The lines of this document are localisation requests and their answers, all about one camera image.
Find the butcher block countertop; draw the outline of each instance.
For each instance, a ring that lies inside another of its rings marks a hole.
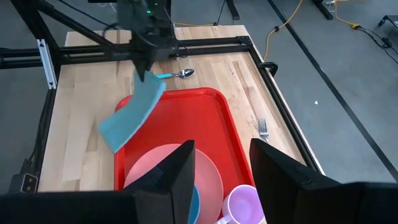
[[[175,33],[180,40],[249,35],[244,26],[184,27],[176,28]],[[107,38],[115,43],[128,43],[131,33],[108,31]],[[65,45],[95,44],[77,32],[69,32]],[[165,79],[167,90],[198,87],[219,90],[228,101],[248,161],[250,140],[259,137],[257,119],[265,118],[269,144],[304,163],[248,52],[170,59],[156,62],[152,71],[175,73],[184,68],[195,69],[195,74],[187,79]],[[113,189],[114,154],[96,127],[114,113],[121,99],[132,93],[133,70],[131,61],[62,66],[40,175],[40,192]]]

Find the yellow cable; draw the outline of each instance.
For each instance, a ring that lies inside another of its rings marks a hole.
[[[290,20],[294,17],[294,15],[296,14],[296,12],[298,11],[299,7],[301,6],[301,3],[303,3],[303,0],[300,0],[300,2],[298,3],[296,10],[292,13],[292,15],[289,17],[289,19],[282,24],[281,26],[279,26],[279,28],[283,28],[284,26],[286,26],[286,24],[288,22],[290,22]],[[267,36],[267,40],[266,40],[266,53],[264,54],[264,58],[263,60],[266,60],[267,54],[268,54],[268,41],[269,41],[269,37],[276,31],[276,29],[273,29],[271,32],[269,32],[268,36]]]
[[[336,16],[336,18],[339,21],[344,22],[345,24],[348,24],[352,29],[357,28],[359,26],[359,24],[356,24],[354,22],[348,22],[348,21],[345,21],[344,19],[340,19],[340,17],[338,17],[338,15],[337,15],[337,5],[338,5],[338,0],[335,0],[335,16]]]
[[[203,24],[203,25],[193,25],[193,24],[186,24],[182,22],[173,22],[174,24],[177,25],[183,25],[183,26],[193,26],[193,27],[198,27],[198,26],[213,26],[213,24]]]

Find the wire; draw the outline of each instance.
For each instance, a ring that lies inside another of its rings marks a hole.
[[[217,26],[218,23],[220,22],[220,18],[221,18],[221,15],[223,13],[225,2],[226,2],[226,0],[224,0],[224,2],[223,2],[223,6],[221,7],[220,14],[218,15],[218,19],[217,19],[217,22],[215,23],[215,26]]]
[[[394,57],[392,57],[392,56],[388,53],[387,49],[386,49],[385,47],[383,47],[383,45],[381,45],[381,44],[372,36],[372,34],[370,34],[370,33],[367,32],[368,29],[365,29],[365,28],[362,28],[362,27],[358,27],[358,28],[356,28],[356,30],[359,30],[359,31],[364,32],[365,34],[367,34],[367,35],[373,40],[373,42],[376,43],[377,46],[379,46],[381,49],[383,49],[383,50],[385,51],[385,53],[386,53],[391,59],[393,59],[393,61],[395,61],[396,64],[398,64],[397,60],[396,60]]]
[[[118,25],[119,25],[118,22],[114,22],[114,23],[109,24],[108,26],[106,26],[106,27],[104,28],[104,30],[102,30],[102,37],[105,37],[106,31],[108,31],[108,30],[110,30],[111,28],[116,27],[116,26],[118,26]]]
[[[269,38],[271,37],[271,35],[272,35],[273,33],[278,32],[280,28],[285,27],[286,24],[289,23],[290,20],[292,20],[292,18],[294,17],[294,15],[296,14],[296,12],[297,12],[298,9],[300,8],[301,3],[303,3],[303,0],[300,0],[300,2],[298,3],[296,9],[294,10],[294,12],[292,13],[292,15],[289,17],[289,19],[288,19],[285,23],[283,23],[281,26],[276,26],[276,27],[274,27],[274,29],[273,29],[271,32],[269,32],[269,34],[268,34],[268,36],[267,36],[267,40],[266,40],[266,53],[264,54],[264,58],[263,58],[264,61],[266,60],[267,54],[268,54],[268,43],[269,43]]]
[[[187,52],[185,55],[180,55],[180,57],[181,58],[186,58],[186,57],[188,57],[188,54],[189,54],[189,50],[187,49],[187,47],[186,46],[182,46],[184,49],[185,49],[185,51]]]
[[[89,15],[89,14],[83,12],[82,10],[75,8],[75,7],[72,6],[71,4],[65,2],[64,0],[58,0],[58,1],[59,1],[60,3],[62,3],[62,4],[64,4],[64,5],[68,6],[69,8],[71,8],[71,9],[77,11],[77,12],[80,12],[81,14],[83,14],[83,15],[89,17],[90,19],[92,19],[92,20],[94,20],[94,21],[96,21],[96,22],[99,22],[100,24],[102,24],[102,25],[104,25],[104,26],[110,26],[109,24],[107,24],[107,23],[105,23],[105,22],[103,22],[103,21],[101,21],[101,20],[99,20],[99,19],[97,19],[97,18],[95,18],[95,17],[93,17],[93,16],[91,16],[91,15]]]
[[[359,26],[359,24],[354,23],[354,22],[348,22],[348,21],[346,21],[344,19],[340,19],[340,17],[338,17],[338,15],[337,15],[338,2],[339,2],[339,0],[335,0],[335,16],[336,16],[336,18],[339,21],[344,22],[345,24],[348,24],[352,29],[357,28]]]
[[[35,146],[32,154],[29,156],[28,159],[24,161],[24,164],[22,165],[21,172],[32,172],[34,171],[34,167],[36,166],[37,163],[37,156],[40,154],[42,150],[44,150],[44,145],[43,145],[43,140],[44,140],[44,124],[45,121],[49,119],[49,113],[52,111],[49,109],[49,103],[53,100],[52,97],[54,97],[54,93],[51,91],[48,91],[45,97],[44,105],[42,112],[40,114],[40,119],[39,119],[39,125],[37,127],[37,134],[36,134],[36,140],[35,140]]]
[[[383,43],[384,43],[382,46],[383,46],[385,49],[392,49],[393,51],[395,51],[395,52],[398,54],[397,50],[396,50],[395,48],[392,47],[392,43],[390,42],[390,39],[388,39],[388,37],[381,37],[381,36],[379,36],[377,33],[373,32],[373,31],[371,31],[371,30],[369,30],[369,29],[365,29],[365,28],[363,28],[363,27],[360,27],[360,28],[362,28],[362,29],[364,29],[364,30],[366,30],[366,31],[368,31],[368,32],[371,32],[372,34],[374,34],[375,36],[377,36],[378,38],[380,38],[381,41],[383,41]]]

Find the cup handle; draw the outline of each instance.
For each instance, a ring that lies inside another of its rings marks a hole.
[[[231,215],[226,215],[223,218],[217,220],[216,224],[227,224],[232,220]]]

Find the pink plate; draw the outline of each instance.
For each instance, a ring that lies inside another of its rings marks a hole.
[[[167,144],[145,153],[129,171],[124,187],[142,177],[179,146]],[[211,159],[198,149],[195,151],[195,185],[201,202],[197,224],[215,223],[223,205],[223,182]]]

